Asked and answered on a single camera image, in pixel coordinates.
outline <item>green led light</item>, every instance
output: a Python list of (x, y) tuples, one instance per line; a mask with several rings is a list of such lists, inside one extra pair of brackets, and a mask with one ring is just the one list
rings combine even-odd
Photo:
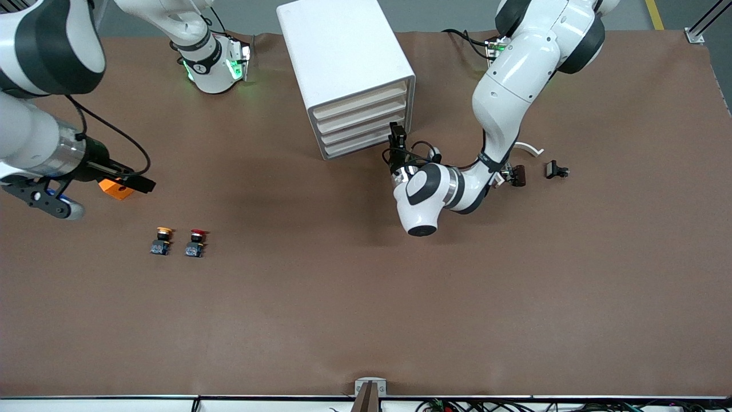
[(240, 65), (238, 62), (226, 60), (226, 63), (228, 63), (229, 71), (231, 72), (231, 77), (234, 78), (234, 80), (239, 80), (242, 78), (242, 65)]
[(188, 78), (189, 78), (189, 79), (190, 79), (191, 81), (194, 81), (194, 80), (193, 80), (193, 75), (192, 75), (192, 74), (190, 74), (190, 69), (188, 68), (188, 64), (186, 64), (185, 60), (183, 61), (183, 67), (185, 67), (185, 71), (186, 71), (186, 72), (188, 72)]

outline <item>white robot link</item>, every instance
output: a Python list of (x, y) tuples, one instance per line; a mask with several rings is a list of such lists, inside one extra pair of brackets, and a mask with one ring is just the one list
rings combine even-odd
[[(147, 193), (155, 182), (110, 159), (104, 144), (29, 99), (89, 93), (106, 62), (87, 0), (39, 0), (0, 15), (0, 186), (57, 218), (83, 207), (63, 195), (72, 180), (117, 180)], [(59, 187), (49, 188), (51, 180)]]
[(250, 45), (224, 32), (212, 32), (201, 10), (213, 0), (114, 0), (168, 35), (181, 56), (188, 78), (205, 93), (221, 93), (246, 81)]
[(508, 160), (526, 110), (556, 71), (576, 73), (595, 59), (605, 40), (600, 18), (619, 1), (501, 0), (496, 28), (507, 44), (473, 93), (484, 136), (475, 162), (445, 166), (433, 148), (425, 163), (415, 163), (406, 136), (396, 136), (400, 131), (392, 127), (388, 163), (408, 234), (433, 234), (442, 209), (468, 214), (480, 206)]
[[(201, 10), (212, 0), (116, 2), (170, 37), (200, 90), (224, 92), (245, 79), (249, 45), (211, 32)], [(101, 82), (106, 61), (93, 7), (92, 0), (39, 0), (0, 15), (0, 186), (28, 206), (69, 220), (83, 215), (82, 205), (63, 195), (72, 180), (106, 178), (143, 193), (155, 185), (142, 176), (147, 167), (135, 172), (111, 160), (104, 144), (85, 130), (31, 102), (89, 93)], [(58, 188), (49, 188), (52, 180)]]

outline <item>gray floor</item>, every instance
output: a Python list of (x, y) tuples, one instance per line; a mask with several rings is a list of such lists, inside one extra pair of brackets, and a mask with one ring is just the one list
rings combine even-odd
[[(214, 6), (226, 29), (242, 34), (281, 33), (275, 9), (291, 0), (219, 0)], [(396, 32), (439, 32), (443, 29), (491, 30), (498, 0), (379, 0)], [(124, 14), (105, 0), (99, 24), (102, 36), (160, 36), (148, 23)], [(610, 30), (653, 29), (644, 0), (622, 0), (603, 19)]]
[[(717, 0), (656, 0), (666, 29), (691, 27)], [(705, 32), (704, 45), (712, 55), (717, 82), (727, 100), (732, 100), (732, 10), (722, 14)]]

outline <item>brown table surface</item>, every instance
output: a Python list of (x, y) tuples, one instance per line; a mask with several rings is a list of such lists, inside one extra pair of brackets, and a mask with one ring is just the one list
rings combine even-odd
[[(485, 63), (448, 34), (398, 38), (410, 141), (472, 161)], [(526, 115), (546, 148), (511, 157), (528, 185), (428, 238), (399, 225), (383, 147), (322, 160), (281, 36), (257, 36), (254, 82), (223, 95), (167, 43), (104, 39), (104, 81), (79, 97), (147, 148), (152, 193), (75, 183), (76, 222), (0, 196), (0, 393), (338, 394), (363, 375), (396, 394), (730, 392), (732, 122), (681, 32), (608, 33)], [(551, 159), (571, 176), (544, 179)], [(161, 225), (168, 257), (148, 253)], [(183, 256), (191, 228), (203, 259)]]

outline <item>yellow floor line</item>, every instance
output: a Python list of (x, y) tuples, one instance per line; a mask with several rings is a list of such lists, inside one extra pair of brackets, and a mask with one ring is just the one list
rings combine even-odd
[(661, 21), (661, 15), (658, 13), (658, 7), (656, 7), (656, 0), (646, 0), (646, 7), (648, 7), (648, 14), (651, 15), (653, 28), (663, 30), (663, 22)]

